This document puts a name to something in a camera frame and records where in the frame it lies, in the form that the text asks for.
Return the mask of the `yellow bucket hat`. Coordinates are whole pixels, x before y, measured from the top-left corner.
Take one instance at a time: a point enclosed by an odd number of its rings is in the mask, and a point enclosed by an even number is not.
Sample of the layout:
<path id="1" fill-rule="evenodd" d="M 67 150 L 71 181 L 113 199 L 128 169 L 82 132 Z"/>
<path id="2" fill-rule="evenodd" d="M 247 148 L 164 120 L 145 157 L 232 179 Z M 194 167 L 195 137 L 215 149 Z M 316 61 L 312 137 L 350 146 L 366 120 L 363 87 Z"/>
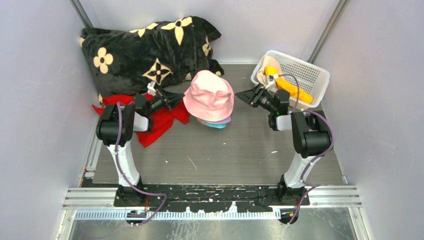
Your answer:
<path id="1" fill-rule="evenodd" d="M 298 101 L 304 102 L 306 104 L 312 103 L 313 97 L 309 93 L 305 92 L 302 88 L 300 88 L 298 86 L 298 82 L 296 83 L 296 85 L 293 85 L 283 77 L 283 74 L 280 74 L 278 76 L 278 78 L 275 78 L 276 86 L 278 87 L 278 89 L 287 91 L 292 98 L 295 98 Z"/>

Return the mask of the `lavender bucket hat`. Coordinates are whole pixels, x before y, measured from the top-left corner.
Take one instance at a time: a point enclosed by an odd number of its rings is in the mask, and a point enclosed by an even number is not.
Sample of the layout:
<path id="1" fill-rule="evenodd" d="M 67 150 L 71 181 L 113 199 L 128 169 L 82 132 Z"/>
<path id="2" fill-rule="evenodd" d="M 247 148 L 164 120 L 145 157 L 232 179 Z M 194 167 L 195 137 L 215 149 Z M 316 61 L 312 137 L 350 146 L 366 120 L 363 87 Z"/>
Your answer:
<path id="1" fill-rule="evenodd" d="M 216 125 L 221 125 L 221 124 L 227 124 L 232 120 L 231 115 L 228 116 L 227 118 L 223 119 L 223 120 L 219 120 L 219 121 L 207 121 L 210 124 L 216 124 Z"/>

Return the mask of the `pink bucket hat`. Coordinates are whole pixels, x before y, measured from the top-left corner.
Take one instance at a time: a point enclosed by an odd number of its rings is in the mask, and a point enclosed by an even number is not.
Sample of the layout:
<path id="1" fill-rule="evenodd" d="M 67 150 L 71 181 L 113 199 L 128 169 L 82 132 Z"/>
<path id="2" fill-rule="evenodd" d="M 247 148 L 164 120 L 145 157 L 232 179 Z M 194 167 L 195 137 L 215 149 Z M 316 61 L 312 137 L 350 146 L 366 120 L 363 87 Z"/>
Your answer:
<path id="1" fill-rule="evenodd" d="M 227 80 L 209 70 L 199 71 L 184 92 L 183 103 L 189 114 L 219 122 L 231 116 L 235 93 Z"/>

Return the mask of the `turquoise bucket hat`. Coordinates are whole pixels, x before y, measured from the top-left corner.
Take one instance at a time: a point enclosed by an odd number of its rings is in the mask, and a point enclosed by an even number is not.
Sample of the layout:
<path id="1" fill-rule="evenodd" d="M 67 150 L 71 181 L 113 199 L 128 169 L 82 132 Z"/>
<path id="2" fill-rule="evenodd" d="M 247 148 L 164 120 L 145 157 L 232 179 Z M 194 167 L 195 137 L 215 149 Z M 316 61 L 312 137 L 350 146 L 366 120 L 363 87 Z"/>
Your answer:
<path id="1" fill-rule="evenodd" d="M 226 123 L 211 123 L 211 122 L 207 122 L 207 121 L 203 121 L 202 123 L 205 126 L 215 128 L 215 129 L 224 129 L 227 126 Z"/>

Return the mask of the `beige bucket hat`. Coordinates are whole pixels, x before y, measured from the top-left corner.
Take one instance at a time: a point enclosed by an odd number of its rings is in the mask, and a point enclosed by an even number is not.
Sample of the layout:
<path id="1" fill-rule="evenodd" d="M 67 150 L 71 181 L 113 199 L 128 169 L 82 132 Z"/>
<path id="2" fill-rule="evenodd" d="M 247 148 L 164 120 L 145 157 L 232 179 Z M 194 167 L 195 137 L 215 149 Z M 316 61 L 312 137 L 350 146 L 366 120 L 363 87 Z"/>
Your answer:
<path id="1" fill-rule="evenodd" d="M 278 61 L 269 55 L 265 55 L 259 65 L 256 78 L 260 84 L 267 86 L 269 84 L 267 76 L 281 75 L 282 73 L 283 71 Z"/>

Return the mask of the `wooden hat stand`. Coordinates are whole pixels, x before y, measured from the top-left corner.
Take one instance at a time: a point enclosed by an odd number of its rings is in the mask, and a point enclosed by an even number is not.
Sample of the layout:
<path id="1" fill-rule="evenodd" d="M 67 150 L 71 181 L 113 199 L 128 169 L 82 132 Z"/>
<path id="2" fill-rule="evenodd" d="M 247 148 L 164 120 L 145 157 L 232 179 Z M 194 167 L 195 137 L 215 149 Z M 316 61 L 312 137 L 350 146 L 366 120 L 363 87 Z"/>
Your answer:
<path id="1" fill-rule="evenodd" d="M 199 118 L 196 118 L 196 120 L 201 124 L 201 125 L 203 125 L 203 126 L 206 126 L 206 124 L 201 120 L 201 119 L 199 119 Z"/>

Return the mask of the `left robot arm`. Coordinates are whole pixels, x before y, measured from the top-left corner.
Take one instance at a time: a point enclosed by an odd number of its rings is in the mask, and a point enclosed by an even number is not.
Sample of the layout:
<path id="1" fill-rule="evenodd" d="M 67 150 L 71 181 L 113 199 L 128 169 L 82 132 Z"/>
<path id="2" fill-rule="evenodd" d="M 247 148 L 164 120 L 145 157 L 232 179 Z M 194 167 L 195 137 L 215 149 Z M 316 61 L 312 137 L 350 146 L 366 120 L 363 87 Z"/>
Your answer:
<path id="1" fill-rule="evenodd" d="M 131 149 L 133 134 L 147 147 L 160 138 L 175 119 L 187 123 L 184 94 L 152 89 L 141 95 L 114 95 L 104 98 L 105 106 L 95 107 L 99 114 L 97 138 L 112 155 L 118 174 L 114 206 L 141 206 L 148 197 L 162 196 L 145 192 Z"/>

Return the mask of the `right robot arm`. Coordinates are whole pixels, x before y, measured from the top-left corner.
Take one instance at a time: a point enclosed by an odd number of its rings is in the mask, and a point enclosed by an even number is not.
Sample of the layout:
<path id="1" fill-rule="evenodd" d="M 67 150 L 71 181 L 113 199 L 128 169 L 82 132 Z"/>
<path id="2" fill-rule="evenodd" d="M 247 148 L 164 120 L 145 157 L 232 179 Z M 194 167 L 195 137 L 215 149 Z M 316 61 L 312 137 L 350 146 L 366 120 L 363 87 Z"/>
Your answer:
<path id="1" fill-rule="evenodd" d="M 322 110 L 289 112 L 290 94 L 277 90 L 269 93 L 264 86 L 235 94 L 253 108 L 269 111 L 268 125 L 273 131 L 291 131 L 295 155 L 288 170 L 281 176 L 273 199 L 295 205 L 307 192 L 306 179 L 315 163 L 334 147 L 333 133 Z"/>

